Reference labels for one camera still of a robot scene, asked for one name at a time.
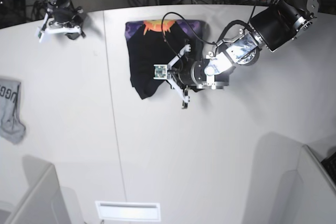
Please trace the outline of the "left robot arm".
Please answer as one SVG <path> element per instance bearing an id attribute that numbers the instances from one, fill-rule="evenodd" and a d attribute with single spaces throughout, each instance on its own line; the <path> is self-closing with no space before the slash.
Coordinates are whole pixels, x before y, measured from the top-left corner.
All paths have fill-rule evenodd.
<path id="1" fill-rule="evenodd" d="M 154 79 L 167 81 L 183 101 L 186 109 L 188 92 L 194 88 L 223 89 L 237 66 L 257 62 L 263 48 L 271 52 L 296 39 L 317 19 L 319 0 L 273 0 L 248 22 L 234 20 L 222 31 L 212 49 L 203 57 L 183 59 L 192 51 L 189 43 L 165 65 L 154 65 Z"/>

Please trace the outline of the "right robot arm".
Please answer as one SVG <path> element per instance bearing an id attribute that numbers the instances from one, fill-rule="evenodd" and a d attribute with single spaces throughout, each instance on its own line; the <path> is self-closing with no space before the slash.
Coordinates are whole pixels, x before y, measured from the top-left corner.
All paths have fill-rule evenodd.
<path id="1" fill-rule="evenodd" d="M 39 42 L 51 35 L 65 35 L 70 40 L 85 38 L 83 8 L 75 7 L 72 0 L 36 0 L 45 5 L 43 24 L 37 27 Z"/>

